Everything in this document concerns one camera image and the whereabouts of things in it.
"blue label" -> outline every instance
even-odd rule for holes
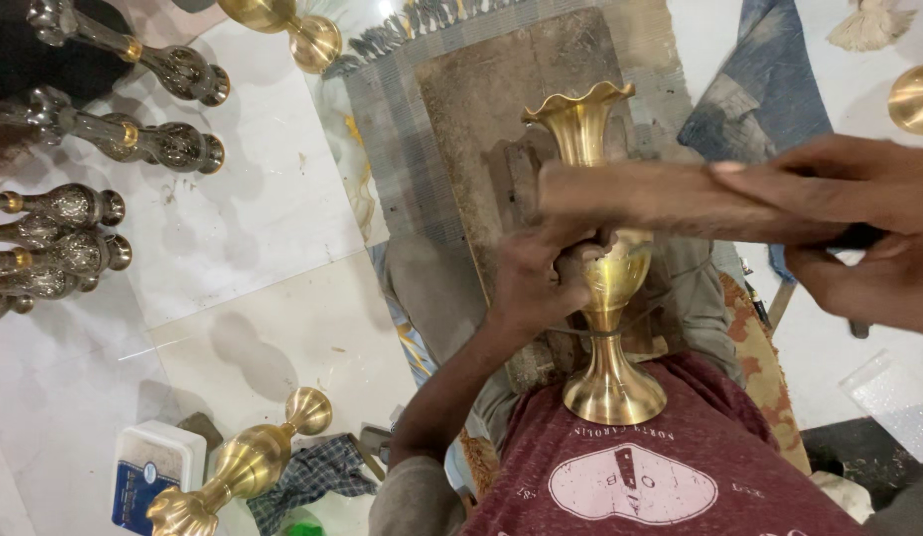
[[[123,460],[117,462],[117,486],[110,520],[126,530],[150,536],[153,523],[146,518],[146,509],[157,494],[172,485],[180,485],[180,482],[159,474],[153,462],[143,468]]]

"white tassel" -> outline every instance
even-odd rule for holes
[[[828,34],[828,42],[847,51],[878,51],[898,40],[917,11],[896,11],[895,0],[849,0],[859,8]]]

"maroon t-shirt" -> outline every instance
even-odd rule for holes
[[[666,390],[643,424],[581,420],[561,385],[521,399],[501,474],[460,534],[865,534],[789,462],[753,401],[702,358],[644,363]]]

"work surface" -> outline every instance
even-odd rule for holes
[[[696,102],[735,44],[741,1],[668,6]],[[852,8],[846,0],[798,6],[836,131],[923,145],[884,105],[891,82],[923,63],[923,0],[902,1],[920,12],[896,46],[865,54],[825,42]],[[71,139],[1,186],[115,188],[129,201],[121,232],[136,249],[131,269],[107,274],[95,293],[0,323],[2,535],[128,534],[109,520],[111,458],[116,433],[139,420],[202,409],[229,436],[278,418],[279,397],[297,384],[323,388],[340,408],[330,432],[346,431],[386,424],[414,390],[319,128],[327,101],[313,106],[284,36],[226,22],[193,47],[229,71],[230,102],[208,110],[172,101],[145,75],[108,106],[217,134],[228,149],[220,175],[192,182],[118,165]],[[778,284],[765,249],[740,249],[754,286],[771,297]],[[880,349],[923,355],[918,335],[876,326],[868,340],[851,338],[845,321],[801,291],[774,341],[802,428],[861,414],[837,383]],[[355,535],[367,531],[370,504],[329,497],[312,509],[330,534]],[[229,533],[253,534],[245,506],[228,508]]]

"clear plastic sheet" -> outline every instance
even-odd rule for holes
[[[839,383],[856,404],[923,463],[923,371],[882,350]]]

